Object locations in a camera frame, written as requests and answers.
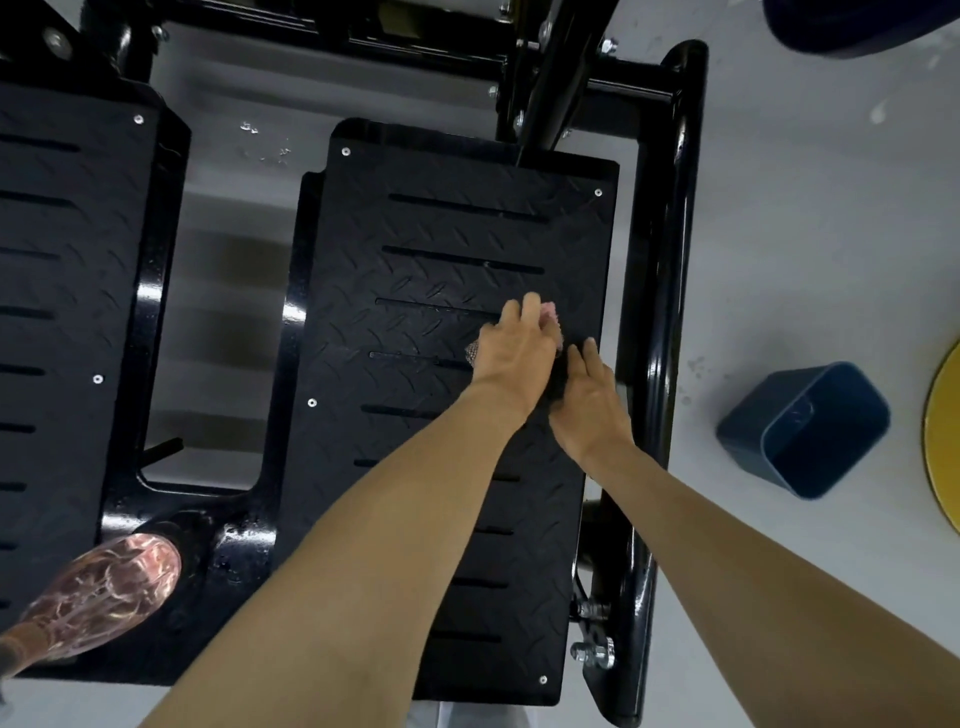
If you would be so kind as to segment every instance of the yellow object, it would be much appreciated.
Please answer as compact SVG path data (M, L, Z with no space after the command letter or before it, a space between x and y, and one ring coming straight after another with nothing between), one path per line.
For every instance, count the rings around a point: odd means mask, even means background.
M948 354L926 401L924 459L933 493L960 532L960 344Z

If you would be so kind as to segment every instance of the blue bin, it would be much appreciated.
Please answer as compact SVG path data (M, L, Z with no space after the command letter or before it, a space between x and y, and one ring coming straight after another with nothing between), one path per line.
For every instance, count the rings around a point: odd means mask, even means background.
M832 488L883 437L890 407L846 361L776 372L717 426L721 445L748 473L794 496Z

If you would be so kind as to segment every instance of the black metal step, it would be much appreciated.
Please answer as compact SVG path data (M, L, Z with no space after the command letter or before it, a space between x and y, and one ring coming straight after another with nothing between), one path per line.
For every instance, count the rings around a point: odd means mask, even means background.
M0 83L0 630L97 537L157 117Z
M507 299L599 337L618 168L362 120L330 141L274 567L467 386ZM305 184L310 184L309 177ZM437 615L416 698L550 705L563 677L584 476L541 407L497 466Z

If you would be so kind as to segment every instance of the forearm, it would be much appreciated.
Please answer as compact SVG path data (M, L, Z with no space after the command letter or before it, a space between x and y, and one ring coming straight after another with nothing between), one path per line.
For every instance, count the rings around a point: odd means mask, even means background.
M144 725L398 725L518 426L495 396L468 388L327 511Z
M960 661L637 449L588 474L651 548L753 722L960 725Z

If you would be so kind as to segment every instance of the gray floor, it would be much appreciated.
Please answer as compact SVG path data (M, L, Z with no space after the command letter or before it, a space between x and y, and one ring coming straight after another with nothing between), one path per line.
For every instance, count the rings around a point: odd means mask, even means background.
M622 58L658 61L695 36L712 53L671 470L960 653L960 537L930 493L920 446L930 380L960 335L960 27L855 61L783 50L756 0L622 0L611 32ZM156 84L193 128L194 147L151 437L183 434L191 448L152 475L244 487L258 469L300 175L323 167L342 116L490 135L492 103L486 85L418 84L171 34ZM632 145L586 134L568 143L623 165L607 307L616 312ZM739 471L712 436L726 411L771 371L839 359L891 403L880 445L814 503ZM134 726L161 693L16 681L10 726ZM417 706L415 721L432 727L437 712ZM458 721L606 724L572 663L558 708ZM666 579L644 725L748 725Z

